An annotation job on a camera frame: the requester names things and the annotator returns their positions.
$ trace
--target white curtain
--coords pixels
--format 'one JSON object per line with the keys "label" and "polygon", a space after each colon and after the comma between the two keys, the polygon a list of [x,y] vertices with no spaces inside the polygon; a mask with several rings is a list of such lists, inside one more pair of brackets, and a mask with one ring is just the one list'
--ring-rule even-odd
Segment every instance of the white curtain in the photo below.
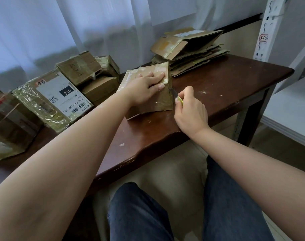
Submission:
{"label": "white curtain", "polygon": [[147,0],[0,0],[0,89],[8,92],[84,50],[120,71],[147,63],[166,31],[223,27],[263,12],[267,0],[197,0],[197,13],[152,26]]}

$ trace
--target tiled floor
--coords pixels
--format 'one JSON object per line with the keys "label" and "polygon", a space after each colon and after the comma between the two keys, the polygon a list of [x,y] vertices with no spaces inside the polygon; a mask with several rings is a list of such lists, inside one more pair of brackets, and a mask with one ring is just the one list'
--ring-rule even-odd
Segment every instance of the tiled floor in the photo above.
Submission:
{"label": "tiled floor", "polygon": [[[215,126],[230,137],[236,117]],[[251,147],[305,171],[305,147],[269,128],[256,134]],[[116,190],[125,182],[136,182],[167,211],[174,236],[180,241],[200,241],[203,223],[202,172],[207,154],[187,141],[152,162],[121,178],[96,194],[94,212],[103,241],[109,240],[107,209]],[[289,239],[266,215],[276,241]]]}

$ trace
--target white shelf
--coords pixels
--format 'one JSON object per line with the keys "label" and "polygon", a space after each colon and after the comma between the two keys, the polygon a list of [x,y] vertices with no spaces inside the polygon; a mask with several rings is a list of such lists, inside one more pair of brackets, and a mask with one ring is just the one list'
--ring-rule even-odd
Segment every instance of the white shelf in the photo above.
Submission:
{"label": "white shelf", "polygon": [[305,146],[305,78],[274,94],[261,122]]}

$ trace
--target table leg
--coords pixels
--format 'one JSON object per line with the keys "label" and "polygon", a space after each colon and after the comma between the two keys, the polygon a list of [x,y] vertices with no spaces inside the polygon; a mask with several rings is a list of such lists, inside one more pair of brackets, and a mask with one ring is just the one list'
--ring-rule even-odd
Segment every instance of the table leg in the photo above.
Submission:
{"label": "table leg", "polygon": [[267,89],[262,100],[251,105],[247,110],[239,113],[233,135],[235,141],[242,145],[249,146],[274,88],[275,85]]}

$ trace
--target qr code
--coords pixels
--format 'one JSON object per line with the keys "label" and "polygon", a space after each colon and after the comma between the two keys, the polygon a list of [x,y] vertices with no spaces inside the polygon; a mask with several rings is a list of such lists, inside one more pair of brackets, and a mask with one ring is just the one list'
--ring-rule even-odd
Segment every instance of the qr code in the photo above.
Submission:
{"label": "qr code", "polygon": [[58,101],[58,99],[55,96],[53,96],[53,97],[49,98],[49,101],[52,103],[55,103],[56,101]]}

